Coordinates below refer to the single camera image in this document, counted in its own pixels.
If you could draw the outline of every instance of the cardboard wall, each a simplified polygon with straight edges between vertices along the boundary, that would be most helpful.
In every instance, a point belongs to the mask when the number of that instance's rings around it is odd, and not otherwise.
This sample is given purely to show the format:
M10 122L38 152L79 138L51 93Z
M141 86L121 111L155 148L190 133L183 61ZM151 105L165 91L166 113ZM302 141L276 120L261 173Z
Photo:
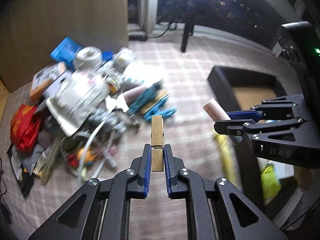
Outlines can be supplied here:
M127 0L13 0L0 19L0 75L13 92L53 63L69 36L82 46L128 46Z

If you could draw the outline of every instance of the wooden stick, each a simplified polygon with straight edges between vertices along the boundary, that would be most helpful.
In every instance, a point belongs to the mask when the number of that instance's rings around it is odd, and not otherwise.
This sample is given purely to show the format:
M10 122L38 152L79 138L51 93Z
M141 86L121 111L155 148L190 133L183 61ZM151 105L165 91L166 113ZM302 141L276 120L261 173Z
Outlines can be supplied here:
M163 119L161 115L153 115L151 117L151 171L164 171L163 147Z

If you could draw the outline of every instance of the silver metal piece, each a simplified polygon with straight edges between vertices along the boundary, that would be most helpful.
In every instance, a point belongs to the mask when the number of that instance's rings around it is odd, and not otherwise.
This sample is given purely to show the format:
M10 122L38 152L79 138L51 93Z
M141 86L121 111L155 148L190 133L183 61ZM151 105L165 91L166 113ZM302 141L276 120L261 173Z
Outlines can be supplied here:
M88 184L89 184L89 186L95 186L98 184L98 180L97 179L89 179Z
M225 179L225 178L218 178L218 179L217 179L217 182L218 182L220 185L222 185L222 186L228 184L228 180Z
M127 175L133 175L133 174L135 174L136 173L136 171L134 170L134 169L127 169L126 171L125 171L125 174L127 174Z
M183 168L179 171L182 175L188 175L190 173L189 169Z
M254 135L252 135L252 137L251 137L252 139L254 139L254 140L257 140L257 139L259 139L260 138L260 135L258 135L258 134L254 134Z

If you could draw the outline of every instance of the black cable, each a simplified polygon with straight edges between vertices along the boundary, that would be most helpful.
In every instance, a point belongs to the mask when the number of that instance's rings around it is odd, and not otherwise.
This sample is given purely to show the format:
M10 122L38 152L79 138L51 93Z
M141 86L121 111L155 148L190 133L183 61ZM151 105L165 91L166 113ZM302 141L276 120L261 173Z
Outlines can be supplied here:
M288 227L292 226L294 223L296 223L297 221L299 221L301 218L303 218L304 216L306 216L318 203L320 197L318 197L318 199L316 200L316 202L313 203L313 205L307 209L306 212L304 212L300 217L298 217L295 221L293 221L292 223L290 223L289 225L287 225L285 228L280 228L281 230L286 230Z
M161 35L156 36L156 37L149 37L149 39L159 38L159 37L161 37L162 35L164 35L164 34L169 30L171 24L172 24L172 23L168 23L168 27L167 27L167 29L164 31L164 33L162 33Z
M2 174L4 174L4 171L2 170L2 159L0 158L0 204L3 204L7 208L9 215L11 215L11 211L3 198L3 195L7 193L7 185L5 184L5 182L2 178ZM4 187L5 187L4 193L2 193L2 191L1 191L1 181L3 182Z

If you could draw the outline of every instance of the plaid cloth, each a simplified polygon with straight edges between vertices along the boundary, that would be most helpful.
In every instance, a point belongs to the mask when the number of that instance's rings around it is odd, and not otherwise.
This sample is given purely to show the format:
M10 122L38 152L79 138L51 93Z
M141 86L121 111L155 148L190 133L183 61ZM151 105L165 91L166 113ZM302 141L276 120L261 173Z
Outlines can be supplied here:
M165 69L164 87L170 92L167 106L178 108L174 116L164 121L165 143L171 144L173 155L182 158L187 168L205 178L216 179L223 174L212 139L213 121L202 109L214 97L206 82L212 66L236 66L273 74L288 93L300 93L300 85L290 65L282 58L275 59L271 52L239 43L190 37L187 52L183 54L180 44L181 34L173 32L147 42L131 41L129 48L141 62ZM27 239L77 190L76 179L57 165L46 186L35 179L28 198L22 198L6 151L10 145L11 117L22 103L28 103L29 89L30 84L10 95L0 127L3 146L0 157L8 187L4 198L12 212L12 231L20 239ZM150 123L142 123L139 133L127 133L118 148L115 159L119 171L130 167L131 161L142 155L144 144L151 141ZM105 179L114 175L107 167L100 173ZM151 174L146 200L132 200L129 239L187 239L184 200L168 199L164 172Z

